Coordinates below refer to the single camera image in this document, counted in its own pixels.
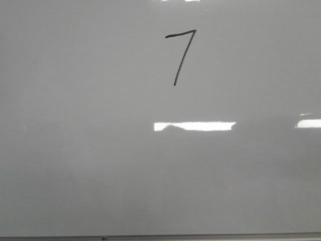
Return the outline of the white whiteboard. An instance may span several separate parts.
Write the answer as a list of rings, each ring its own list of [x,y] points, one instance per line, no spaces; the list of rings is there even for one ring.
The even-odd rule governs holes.
[[[320,1],[1,1],[1,235],[320,231]]]

